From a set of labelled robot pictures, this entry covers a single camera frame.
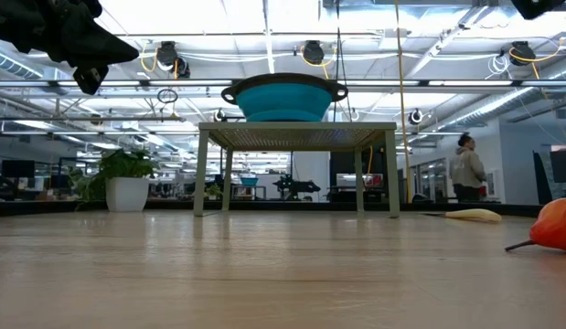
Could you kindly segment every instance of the red object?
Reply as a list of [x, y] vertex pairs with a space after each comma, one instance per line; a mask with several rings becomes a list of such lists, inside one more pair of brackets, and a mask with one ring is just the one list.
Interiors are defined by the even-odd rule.
[[540, 246], [566, 250], [566, 198], [548, 203], [530, 228], [530, 239]]

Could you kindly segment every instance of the ceiling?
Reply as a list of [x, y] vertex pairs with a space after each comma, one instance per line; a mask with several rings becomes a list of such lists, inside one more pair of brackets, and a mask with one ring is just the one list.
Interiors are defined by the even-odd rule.
[[[402, 71], [406, 79], [507, 79], [505, 70], [493, 74], [493, 58], [500, 50], [508, 51], [511, 42], [528, 41], [529, 46], [541, 57], [551, 55], [562, 48], [557, 56], [539, 63], [539, 70], [566, 59], [566, 7], [547, 13], [533, 21], [525, 21], [511, 6], [494, 8], [472, 7], [468, 1], [401, 1], [400, 27], [403, 58]], [[141, 58], [113, 65], [107, 80], [166, 80], [172, 79], [165, 71], [147, 71], [154, 63], [155, 48], [162, 41], [175, 41], [179, 55], [191, 69], [191, 79], [243, 79], [269, 72], [299, 72], [325, 78], [322, 68], [308, 66], [301, 58], [300, 49], [306, 40], [321, 41], [326, 60], [334, 59], [337, 47], [337, 17], [333, 1], [318, 0], [101, 0], [104, 13], [96, 18], [102, 27], [138, 49]], [[339, 27], [342, 32], [342, 60], [332, 60], [326, 67], [330, 79], [335, 78], [336, 65], [340, 65], [339, 78], [348, 80], [398, 79], [399, 59], [396, 15], [393, 5], [383, 1], [341, 2]], [[424, 56], [433, 50], [430, 56]], [[0, 41], [0, 53], [45, 73], [57, 69], [58, 77], [69, 79], [73, 69], [65, 63], [53, 63], [46, 54], [33, 51], [29, 55], [16, 52], [10, 44]], [[507, 71], [514, 79], [534, 79], [531, 66], [510, 65]], [[20, 78], [0, 69], [0, 80]], [[182, 122], [139, 122], [139, 129], [195, 130], [200, 121], [212, 121], [217, 109], [227, 114], [240, 115], [236, 106], [229, 105], [219, 96], [220, 89], [178, 88], [180, 97], [167, 106], [163, 115], [175, 112], [187, 120]], [[55, 114], [59, 97], [37, 89], [1, 89], [13, 97], [25, 94], [39, 96], [29, 99], [46, 112], [20, 111], [19, 115]], [[89, 98], [76, 102], [77, 98], [60, 97], [59, 106], [69, 109], [68, 116], [125, 116], [127, 121], [138, 121], [145, 115], [161, 115], [161, 106], [151, 106], [145, 99], [155, 101], [158, 89], [105, 89], [115, 98]], [[494, 90], [440, 89], [418, 92], [411, 90], [404, 95], [405, 111], [419, 109], [429, 122], [439, 122], [452, 117], [472, 102], [483, 99]], [[120, 98], [118, 95], [129, 94]], [[400, 94], [398, 89], [363, 90], [350, 92], [349, 102], [356, 110], [358, 121], [395, 121], [400, 124]], [[347, 108], [342, 101], [341, 107]], [[95, 127], [88, 122], [75, 122], [72, 129], [113, 129], [110, 125]], [[196, 137], [186, 137], [186, 143]], [[163, 137], [177, 148], [183, 146], [182, 137]]]

